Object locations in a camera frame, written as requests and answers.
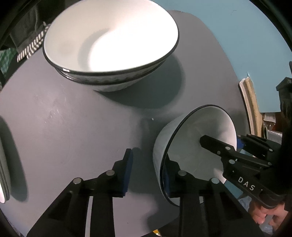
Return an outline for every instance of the large white bowl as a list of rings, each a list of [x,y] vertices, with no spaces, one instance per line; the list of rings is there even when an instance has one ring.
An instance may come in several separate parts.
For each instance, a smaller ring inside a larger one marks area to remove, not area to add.
[[[172,16],[150,0],[83,0],[53,21],[43,52],[74,81],[110,85],[145,76],[178,40]]]
[[[218,178],[222,183],[223,165],[218,155],[200,145],[200,138],[208,135],[237,146],[234,124],[225,110],[216,105],[201,106],[167,124],[159,133],[153,149],[153,163],[161,192],[172,204],[179,198],[169,198],[164,190],[163,167],[166,155],[178,162],[180,168],[202,180]]]

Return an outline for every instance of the round table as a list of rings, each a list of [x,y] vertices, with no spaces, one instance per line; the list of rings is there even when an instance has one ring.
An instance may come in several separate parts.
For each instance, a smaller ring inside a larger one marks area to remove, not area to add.
[[[75,177],[97,177],[132,148],[128,193],[114,198],[117,237],[139,237],[178,216],[162,196],[152,149],[171,120],[204,104],[224,108],[237,133],[248,132],[238,78],[220,44],[197,17],[170,11],[180,41],[163,65],[140,82],[99,93],[62,77],[41,50],[0,93],[0,137],[11,175],[0,208],[26,235]]]

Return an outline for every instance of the striped fabric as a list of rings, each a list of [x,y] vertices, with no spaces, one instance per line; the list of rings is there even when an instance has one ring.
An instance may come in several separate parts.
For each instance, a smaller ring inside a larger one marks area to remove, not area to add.
[[[38,34],[38,36],[24,50],[22,50],[22,52],[18,54],[17,62],[22,60],[25,56],[26,58],[30,58],[34,54],[34,52],[37,51],[41,47],[44,41],[44,36],[47,33],[49,27],[50,27],[50,24],[46,25],[45,29],[42,30]]]

